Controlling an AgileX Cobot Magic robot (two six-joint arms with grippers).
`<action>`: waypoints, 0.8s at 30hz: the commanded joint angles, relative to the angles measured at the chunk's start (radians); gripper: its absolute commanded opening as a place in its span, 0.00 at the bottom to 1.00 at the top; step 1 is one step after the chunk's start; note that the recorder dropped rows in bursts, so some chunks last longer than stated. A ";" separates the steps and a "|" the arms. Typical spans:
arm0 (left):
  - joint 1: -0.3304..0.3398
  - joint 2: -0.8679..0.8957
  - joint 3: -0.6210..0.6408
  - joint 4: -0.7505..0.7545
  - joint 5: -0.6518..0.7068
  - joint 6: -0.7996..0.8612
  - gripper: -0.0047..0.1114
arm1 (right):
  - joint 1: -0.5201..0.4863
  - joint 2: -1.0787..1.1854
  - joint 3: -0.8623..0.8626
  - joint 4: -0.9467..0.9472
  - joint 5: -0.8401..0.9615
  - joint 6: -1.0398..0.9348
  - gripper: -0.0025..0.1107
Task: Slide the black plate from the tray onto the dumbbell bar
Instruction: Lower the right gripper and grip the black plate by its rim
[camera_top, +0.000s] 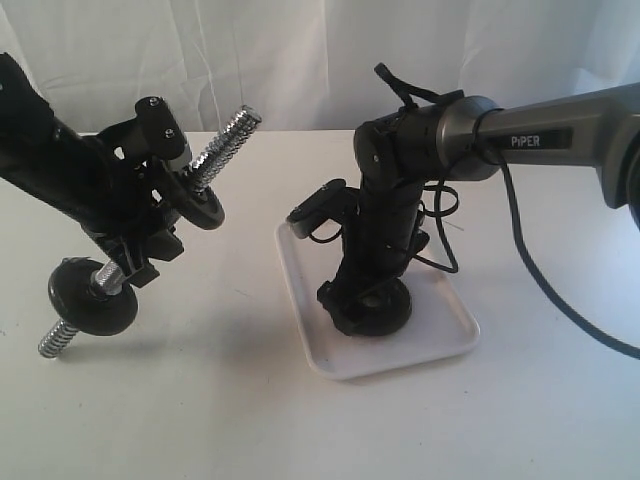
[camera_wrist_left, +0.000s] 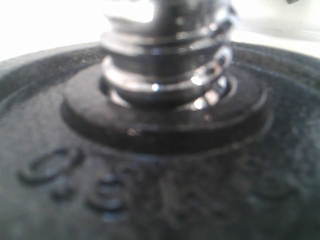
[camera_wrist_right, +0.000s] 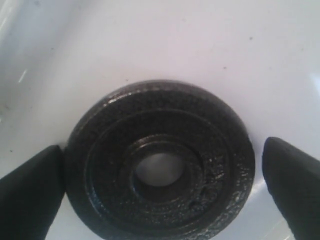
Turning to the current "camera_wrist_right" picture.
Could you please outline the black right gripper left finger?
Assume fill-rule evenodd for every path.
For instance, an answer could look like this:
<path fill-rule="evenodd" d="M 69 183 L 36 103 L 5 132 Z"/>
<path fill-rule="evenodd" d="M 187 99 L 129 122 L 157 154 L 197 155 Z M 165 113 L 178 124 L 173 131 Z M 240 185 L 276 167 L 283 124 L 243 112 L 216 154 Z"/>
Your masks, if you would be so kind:
<path fill-rule="evenodd" d="M 44 240 L 66 192 L 64 154 L 51 145 L 0 180 L 0 238 Z"/>

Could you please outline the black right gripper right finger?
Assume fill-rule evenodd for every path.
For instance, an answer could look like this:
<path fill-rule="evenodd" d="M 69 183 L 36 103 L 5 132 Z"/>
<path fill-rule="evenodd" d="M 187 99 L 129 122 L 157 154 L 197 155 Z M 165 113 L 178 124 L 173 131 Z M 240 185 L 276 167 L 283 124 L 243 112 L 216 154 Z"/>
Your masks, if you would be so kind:
<path fill-rule="evenodd" d="M 268 137 L 262 153 L 267 189 L 297 240 L 320 238 L 320 162 L 290 143 Z"/>

